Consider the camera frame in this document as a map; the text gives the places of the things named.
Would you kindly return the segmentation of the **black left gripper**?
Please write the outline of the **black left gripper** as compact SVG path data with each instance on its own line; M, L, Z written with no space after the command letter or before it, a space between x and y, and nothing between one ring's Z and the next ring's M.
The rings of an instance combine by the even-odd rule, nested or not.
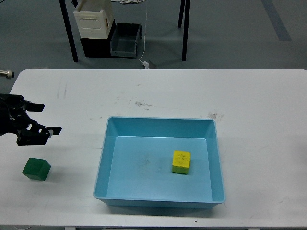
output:
M18 146L45 145L52 136L61 133L62 127L29 122L26 113L42 112L44 108L44 104L25 100L21 95L0 94L0 135L16 134Z

